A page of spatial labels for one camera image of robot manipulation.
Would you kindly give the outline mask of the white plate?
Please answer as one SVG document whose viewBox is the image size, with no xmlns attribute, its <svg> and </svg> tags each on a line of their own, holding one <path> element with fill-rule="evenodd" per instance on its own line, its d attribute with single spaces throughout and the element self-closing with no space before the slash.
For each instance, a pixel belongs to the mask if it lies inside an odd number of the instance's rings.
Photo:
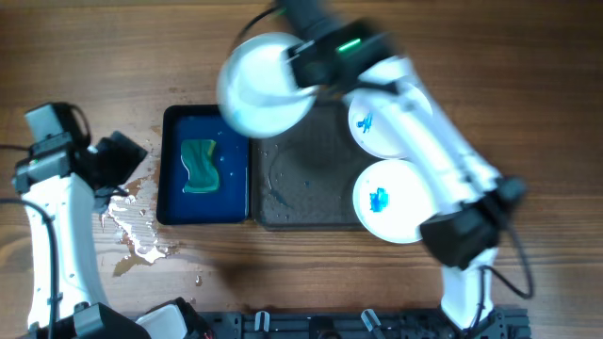
<svg viewBox="0 0 603 339">
<path fill-rule="evenodd" d="M 422 239 L 419 226 L 437 212 L 416 166 L 405 160 L 382 160 L 366 168 L 352 190 L 354 212 L 373 235 L 396 244 Z"/>
<path fill-rule="evenodd" d="M 232 129 L 244 137 L 275 137 L 311 110 L 318 88 L 298 87 L 286 53 L 301 42 L 286 33 L 261 34 L 227 58 L 218 77 L 217 101 Z"/>
<path fill-rule="evenodd" d="M 397 81 L 396 85 L 401 91 L 401 112 L 415 111 L 432 115 L 432 105 L 427 95 L 418 85 L 413 84 L 409 77 Z M 367 153 L 381 159 L 401 159 L 406 157 L 402 144 L 392 140 L 392 131 L 386 121 L 379 117 L 380 108 L 388 108 L 399 101 L 394 99 L 379 98 L 376 104 L 371 104 L 370 99 L 377 99 L 377 94 L 370 94 L 369 89 L 358 89 L 353 98 L 349 100 L 348 125 L 350 133 L 356 143 Z"/>
</svg>

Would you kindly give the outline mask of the green and yellow sponge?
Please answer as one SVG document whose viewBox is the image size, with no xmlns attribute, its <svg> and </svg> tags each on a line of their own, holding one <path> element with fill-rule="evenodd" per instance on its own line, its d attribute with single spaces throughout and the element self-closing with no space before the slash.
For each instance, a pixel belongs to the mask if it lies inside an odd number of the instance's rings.
<svg viewBox="0 0 603 339">
<path fill-rule="evenodd" d="M 186 139 L 181 144 L 181 162 L 187 171 L 184 193 L 205 194 L 220 187 L 220 175 L 214 164 L 217 142 L 213 139 Z"/>
</svg>

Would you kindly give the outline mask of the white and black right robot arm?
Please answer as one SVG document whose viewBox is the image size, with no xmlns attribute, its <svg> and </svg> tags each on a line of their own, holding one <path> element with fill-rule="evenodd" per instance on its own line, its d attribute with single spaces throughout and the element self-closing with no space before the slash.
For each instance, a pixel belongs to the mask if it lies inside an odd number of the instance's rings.
<svg viewBox="0 0 603 339">
<path fill-rule="evenodd" d="M 526 193 L 472 148 L 414 70 L 374 23 L 339 21 L 320 1 L 279 1 L 301 43 L 288 49 L 301 88 L 319 85 L 361 99 L 401 145 L 431 193 L 436 211 L 419 225 L 430 254 L 443 266 L 440 307 L 466 337 L 480 332 L 493 309 L 489 287 L 502 232 L 521 245 L 512 214 Z"/>
</svg>

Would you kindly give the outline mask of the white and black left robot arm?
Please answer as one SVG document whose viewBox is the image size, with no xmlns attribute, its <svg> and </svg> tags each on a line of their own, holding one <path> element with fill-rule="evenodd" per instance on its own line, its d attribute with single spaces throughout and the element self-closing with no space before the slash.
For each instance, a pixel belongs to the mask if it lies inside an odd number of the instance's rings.
<svg viewBox="0 0 603 339">
<path fill-rule="evenodd" d="M 137 319 L 113 310 L 97 265 L 92 216 L 102 214 L 146 151 L 119 132 L 92 146 L 79 107 L 48 103 L 24 115 L 34 142 L 13 185 L 30 225 L 34 290 L 28 338 L 208 338 L 211 330 L 178 298 Z"/>
</svg>

